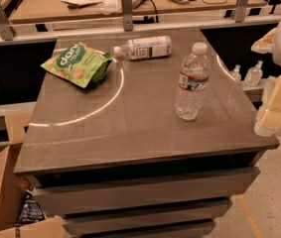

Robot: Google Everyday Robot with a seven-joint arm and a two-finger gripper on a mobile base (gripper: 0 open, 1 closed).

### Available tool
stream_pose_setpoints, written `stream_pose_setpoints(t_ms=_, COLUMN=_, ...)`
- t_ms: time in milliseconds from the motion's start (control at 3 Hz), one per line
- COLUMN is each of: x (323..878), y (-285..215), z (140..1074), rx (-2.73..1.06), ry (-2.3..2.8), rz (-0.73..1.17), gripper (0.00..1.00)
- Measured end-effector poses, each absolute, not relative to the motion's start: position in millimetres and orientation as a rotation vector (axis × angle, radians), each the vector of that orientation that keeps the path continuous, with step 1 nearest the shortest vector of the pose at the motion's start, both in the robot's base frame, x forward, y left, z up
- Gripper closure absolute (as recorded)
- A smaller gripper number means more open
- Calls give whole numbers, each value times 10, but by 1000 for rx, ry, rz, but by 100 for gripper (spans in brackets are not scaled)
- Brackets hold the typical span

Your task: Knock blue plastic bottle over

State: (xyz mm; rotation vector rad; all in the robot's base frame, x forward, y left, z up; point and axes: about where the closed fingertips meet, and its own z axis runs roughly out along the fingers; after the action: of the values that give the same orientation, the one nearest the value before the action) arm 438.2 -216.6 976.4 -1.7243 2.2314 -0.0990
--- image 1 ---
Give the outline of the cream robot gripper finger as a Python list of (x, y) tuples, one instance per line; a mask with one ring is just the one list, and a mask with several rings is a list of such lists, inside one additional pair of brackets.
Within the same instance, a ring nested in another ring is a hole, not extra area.
[(258, 136), (269, 137), (281, 128), (281, 75), (269, 77), (254, 125)]

